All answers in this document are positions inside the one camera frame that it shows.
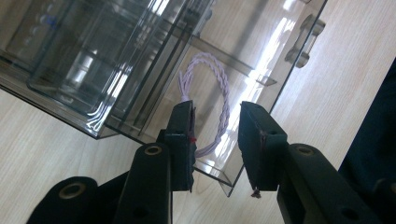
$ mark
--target cable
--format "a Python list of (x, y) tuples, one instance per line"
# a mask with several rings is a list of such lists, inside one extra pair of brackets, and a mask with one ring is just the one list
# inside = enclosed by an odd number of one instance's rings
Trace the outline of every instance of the cable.
[(186, 73), (183, 75), (181, 72), (178, 76), (178, 87), (181, 92), (181, 102), (189, 101), (189, 91), (190, 91), (190, 86), (192, 83), (192, 78), (193, 78), (193, 72), (192, 70), (194, 69), (195, 65), (203, 63), (206, 64), (207, 66), (212, 69), (213, 73), (216, 76), (216, 79), (219, 82), (219, 86), (222, 91), (222, 95), (224, 98), (224, 105), (222, 107), (222, 111), (219, 117), (219, 127), (218, 127), (218, 132), (216, 134), (215, 140), (209, 144), (208, 146), (198, 149), (195, 151), (195, 157), (200, 158), (203, 156), (206, 156), (210, 153), (212, 153), (218, 144), (221, 142), (221, 137), (225, 134), (227, 131), (227, 126), (228, 126), (228, 119), (230, 117), (230, 107), (229, 107), (229, 99), (228, 99), (228, 94), (229, 94), (229, 86), (228, 86), (228, 79), (227, 75), (224, 72), (224, 68), (222, 67), (221, 63), (215, 58), (210, 53), (206, 52), (201, 52), (195, 54), (188, 67)]

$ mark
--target wooden surface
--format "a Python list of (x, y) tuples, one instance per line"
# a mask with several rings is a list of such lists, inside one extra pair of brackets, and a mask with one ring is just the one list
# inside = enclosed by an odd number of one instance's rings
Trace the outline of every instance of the wooden surface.
[[(330, 0), (311, 60), (295, 70), (273, 113), (289, 140), (321, 149), (338, 167), (396, 56), (394, 0)], [(129, 169), (138, 144), (95, 141), (0, 91), (0, 223), (23, 223), (59, 181), (99, 184)], [(243, 173), (231, 198), (194, 174), (193, 193), (174, 194), (174, 223), (282, 223), (274, 193), (250, 198)]]

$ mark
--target black plastic part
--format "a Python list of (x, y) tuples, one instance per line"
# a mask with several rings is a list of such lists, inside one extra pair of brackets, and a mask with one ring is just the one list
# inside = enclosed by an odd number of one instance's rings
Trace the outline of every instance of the black plastic part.
[(195, 164), (194, 110), (192, 101), (176, 105), (166, 130), (159, 139), (170, 148), (172, 191), (191, 190)]
[(277, 190), (277, 158), (288, 147), (286, 133), (260, 106), (242, 102), (238, 145), (253, 189)]
[(278, 203), (286, 223), (380, 223), (316, 148), (290, 145), (282, 166)]
[(96, 181), (88, 177), (75, 176), (59, 182), (38, 204), (27, 223), (86, 222), (96, 188)]
[(375, 185), (372, 204), (377, 204), (375, 211), (384, 223), (396, 221), (396, 178), (383, 179)]
[(92, 206), (86, 214), (89, 221), (84, 223), (112, 222), (128, 174), (129, 172), (119, 175), (97, 188), (96, 197), (92, 200)]
[(159, 143), (140, 147), (113, 223), (171, 223), (170, 153)]

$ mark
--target transparent plastic box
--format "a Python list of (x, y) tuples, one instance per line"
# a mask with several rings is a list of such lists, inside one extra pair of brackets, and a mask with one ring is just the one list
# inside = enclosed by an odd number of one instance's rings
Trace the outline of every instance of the transparent plastic box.
[[(129, 114), (124, 121), (114, 123), (127, 135), (143, 141), (154, 140), (158, 131), (166, 127), (173, 106), (180, 102), (179, 72), (184, 74), (196, 53), (213, 54), (228, 76), (231, 116), (216, 150), (198, 158), (195, 169), (218, 180), (230, 196), (243, 169), (237, 145), (240, 104), (250, 101), (271, 110), (292, 68), (308, 62), (309, 51), (324, 28), (318, 15), (325, 2), (217, 1), (206, 12), (208, 20), (203, 29), (186, 40), (183, 56), (170, 72), (164, 88), (153, 89), (158, 99), (149, 103), (148, 98), (142, 98), (146, 110), (133, 108), (134, 116)], [(194, 69), (189, 96), (196, 106), (195, 134), (197, 146), (202, 148), (216, 136), (223, 105), (219, 84), (207, 66), (198, 65)]]
[[(230, 121), (195, 168), (230, 195), (243, 167), (240, 104), (270, 111), (324, 23), (326, 0), (4, 0), (0, 87), (92, 137), (155, 141), (180, 102), (177, 74), (209, 52), (230, 84)], [(217, 132), (223, 105), (211, 70), (194, 70), (198, 148)]]

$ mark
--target red marking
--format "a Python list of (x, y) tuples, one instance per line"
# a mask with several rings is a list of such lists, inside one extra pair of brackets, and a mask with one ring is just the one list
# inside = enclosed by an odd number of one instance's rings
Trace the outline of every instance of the red marking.
[(191, 143), (195, 143), (197, 141), (197, 139), (196, 138), (194, 138), (194, 137), (190, 137), (190, 142)]

